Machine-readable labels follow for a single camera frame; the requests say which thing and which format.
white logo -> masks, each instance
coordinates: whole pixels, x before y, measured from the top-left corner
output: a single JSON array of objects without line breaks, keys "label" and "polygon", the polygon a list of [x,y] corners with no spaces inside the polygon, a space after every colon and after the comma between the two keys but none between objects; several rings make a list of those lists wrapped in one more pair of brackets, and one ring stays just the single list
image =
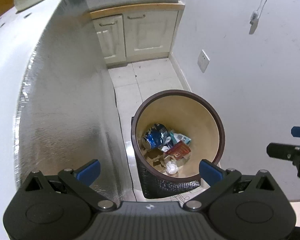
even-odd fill
[{"label": "white logo", "polygon": [[154,205],[151,205],[151,204],[149,204],[149,205],[147,205],[147,206],[146,206],[146,208],[147,208],[147,209],[149,209],[149,210],[151,210],[151,209],[155,208],[155,206],[154,206]]}]

red packet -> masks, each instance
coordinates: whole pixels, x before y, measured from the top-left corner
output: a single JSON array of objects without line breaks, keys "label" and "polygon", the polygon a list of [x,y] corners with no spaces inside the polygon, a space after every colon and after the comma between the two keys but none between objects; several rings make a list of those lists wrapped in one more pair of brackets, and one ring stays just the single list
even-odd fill
[{"label": "red packet", "polygon": [[174,156],[176,160],[180,160],[187,154],[191,152],[188,145],[186,145],[183,141],[178,142],[175,146],[173,146],[170,150],[168,150],[164,156]]}]

blue can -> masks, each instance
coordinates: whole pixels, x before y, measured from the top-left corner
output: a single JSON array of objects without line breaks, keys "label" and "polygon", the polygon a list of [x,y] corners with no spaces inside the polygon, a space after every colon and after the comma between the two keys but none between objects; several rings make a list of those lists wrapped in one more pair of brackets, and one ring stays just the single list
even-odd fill
[{"label": "blue can", "polygon": [[156,149],[166,142],[168,131],[163,124],[155,123],[141,138],[147,150]]}]

cabinet handle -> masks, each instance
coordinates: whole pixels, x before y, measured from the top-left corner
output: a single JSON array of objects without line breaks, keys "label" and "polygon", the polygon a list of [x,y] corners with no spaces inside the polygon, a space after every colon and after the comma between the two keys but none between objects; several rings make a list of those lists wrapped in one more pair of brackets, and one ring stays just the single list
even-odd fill
[{"label": "cabinet handle", "polygon": [[144,14],[143,16],[140,16],[140,17],[129,17],[129,16],[127,16],[127,18],[128,18],[129,20],[143,19],[143,18],[145,18],[145,17],[146,17],[145,14]]},{"label": "cabinet handle", "polygon": [[118,21],[115,21],[114,23],[108,23],[108,24],[102,24],[102,23],[99,23],[99,25],[100,25],[101,27],[103,27],[103,26],[115,25],[115,24],[117,24],[117,23],[118,23]]}]

trash can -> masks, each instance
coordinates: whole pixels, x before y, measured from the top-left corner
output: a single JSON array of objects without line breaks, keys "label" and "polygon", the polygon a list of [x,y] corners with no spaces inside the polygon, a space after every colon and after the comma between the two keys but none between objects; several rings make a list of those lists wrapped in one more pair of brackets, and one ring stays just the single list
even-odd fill
[{"label": "trash can", "polygon": [[[175,175],[163,174],[162,167],[152,161],[162,154],[160,150],[147,153],[142,146],[142,136],[154,123],[191,138],[191,156]],[[188,91],[166,90],[149,97],[139,107],[131,124],[131,141],[144,195],[159,198],[198,187],[199,163],[202,159],[219,162],[225,146],[225,132],[217,112],[203,98]]]}]

